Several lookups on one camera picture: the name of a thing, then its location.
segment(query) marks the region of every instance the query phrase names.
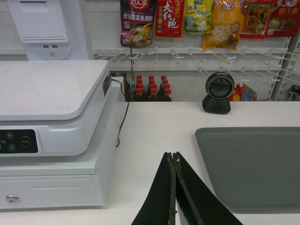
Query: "purple package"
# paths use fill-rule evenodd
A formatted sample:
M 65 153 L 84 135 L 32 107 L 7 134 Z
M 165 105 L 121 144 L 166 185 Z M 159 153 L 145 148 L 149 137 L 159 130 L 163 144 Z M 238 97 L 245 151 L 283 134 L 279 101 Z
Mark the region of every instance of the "purple package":
M 152 44 L 150 33 L 157 0 L 120 0 L 121 45 L 143 48 Z

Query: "red package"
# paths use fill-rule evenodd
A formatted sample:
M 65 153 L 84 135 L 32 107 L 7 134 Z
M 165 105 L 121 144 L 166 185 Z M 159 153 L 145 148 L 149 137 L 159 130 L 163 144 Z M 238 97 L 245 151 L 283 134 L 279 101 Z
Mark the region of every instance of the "red package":
M 250 0 L 241 38 L 265 38 L 267 22 L 277 0 Z
M 299 8 L 298 0 L 280 0 L 269 18 L 267 37 L 296 36 L 300 25 Z
M 157 0 L 154 36 L 181 38 L 185 0 Z

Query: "drawer keyhole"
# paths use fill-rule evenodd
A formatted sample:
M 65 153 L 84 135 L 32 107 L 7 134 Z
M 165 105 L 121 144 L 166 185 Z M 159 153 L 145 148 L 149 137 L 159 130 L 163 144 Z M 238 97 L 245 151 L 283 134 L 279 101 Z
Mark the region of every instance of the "drawer keyhole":
M 21 199 L 19 197 L 15 196 L 15 195 L 8 195 L 6 197 L 6 201 L 8 203 L 13 204 L 13 203 L 19 203 L 21 201 Z

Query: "yellow package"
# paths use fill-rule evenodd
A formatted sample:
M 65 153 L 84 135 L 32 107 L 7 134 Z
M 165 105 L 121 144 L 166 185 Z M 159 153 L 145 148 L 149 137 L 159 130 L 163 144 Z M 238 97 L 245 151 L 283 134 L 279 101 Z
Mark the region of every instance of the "yellow package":
M 185 26 L 190 34 L 210 32 L 210 18 L 213 0 L 186 0 Z
M 203 49 L 223 46 L 236 50 L 244 25 L 239 0 L 220 0 L 211 12 L 210 34 L 204 35 Z

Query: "black barcode scanner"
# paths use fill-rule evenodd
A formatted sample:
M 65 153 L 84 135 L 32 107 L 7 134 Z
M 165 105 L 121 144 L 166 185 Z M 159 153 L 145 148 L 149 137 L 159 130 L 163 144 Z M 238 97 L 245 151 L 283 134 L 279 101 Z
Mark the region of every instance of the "black barcode scanner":
M 234 90 L 234 80 L 224 72 L 212 74 L 206 81 L 207 96 L 202 101 L 204 111 L 215 114 L 230 112 L 229 96 Z

